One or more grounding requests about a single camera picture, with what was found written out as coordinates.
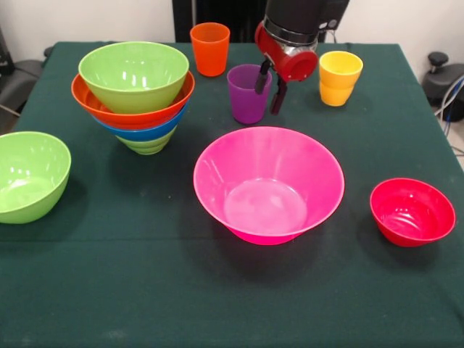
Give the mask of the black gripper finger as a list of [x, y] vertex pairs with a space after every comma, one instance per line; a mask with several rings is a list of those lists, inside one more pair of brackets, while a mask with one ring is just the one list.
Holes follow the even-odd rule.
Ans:
[[272, 115], [279, 113], [288, 89], [287, 82], [281, 76], [278, 77], [277, 87], [278, 89], [270, 105], [270, 113]]
[[256, 83], [254, 85], [254, 91], [256, 94], [261, 95], [264, 91], [264, 87], [268, 81], [269, 70], [272, 66], [272, 62], [266, 59], [259, 68]]

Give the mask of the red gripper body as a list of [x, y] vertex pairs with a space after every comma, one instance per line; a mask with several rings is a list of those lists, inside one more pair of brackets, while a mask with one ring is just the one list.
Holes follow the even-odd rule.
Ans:
[[318, 65], [317, 41], [303, 45], [279, 41], [265, 29], [263, 21], [257, 26], [254, 39], [270, 66], [286, 83], [304, 81]]

